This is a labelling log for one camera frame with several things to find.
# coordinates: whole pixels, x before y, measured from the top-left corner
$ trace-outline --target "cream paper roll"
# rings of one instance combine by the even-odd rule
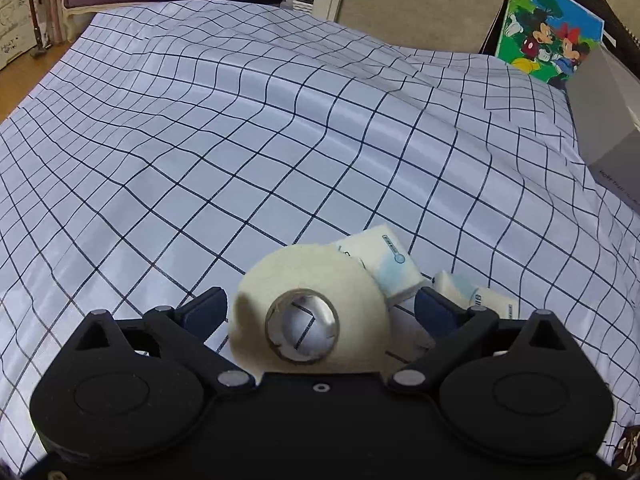
[[[320,297],[335,317],[333,347],[313,362],[282,358],[278,353],[285,352],[267,335],[267,320],[295,294]],[[240,281],[229,313],[232,354],[257,379],[264,372],[382,372],[389,341],[388,311],[375,280],[333,246],[293,245],[268,254]]]

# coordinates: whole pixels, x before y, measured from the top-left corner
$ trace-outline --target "wooden floor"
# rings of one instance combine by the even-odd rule
[[[52,46],[38,59],[33,59],[29,53],[22,54],[0,70],[0,122],[20,104],[69,47],[69,43]]]

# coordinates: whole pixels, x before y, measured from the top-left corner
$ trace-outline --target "gray box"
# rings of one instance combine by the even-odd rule
[[[598,48],[566,90],[578,150],[594,180],[640,213],[640,81]]]

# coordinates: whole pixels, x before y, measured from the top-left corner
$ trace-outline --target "roll hole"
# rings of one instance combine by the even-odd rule
[[[297,364],[322,359],[334,348],[338,337],[331,303],[311,290],[286,292],[274,301],[265,330],[273,351]]]

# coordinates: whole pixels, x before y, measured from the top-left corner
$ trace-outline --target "black grid line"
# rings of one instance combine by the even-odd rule
[[[132,6],[98,14],[0,137],[0,424],[20,436],[0,458],[19,470],[41,449],[25,381],[84,312],[232,296],[278,247],[382,222],[424,276],[558,314],[614,394],[605,459],[638,418],[640,221],[586,170],[564,95],[499,60],[268,6]],[[227,342],[225,323],[207,345]]]

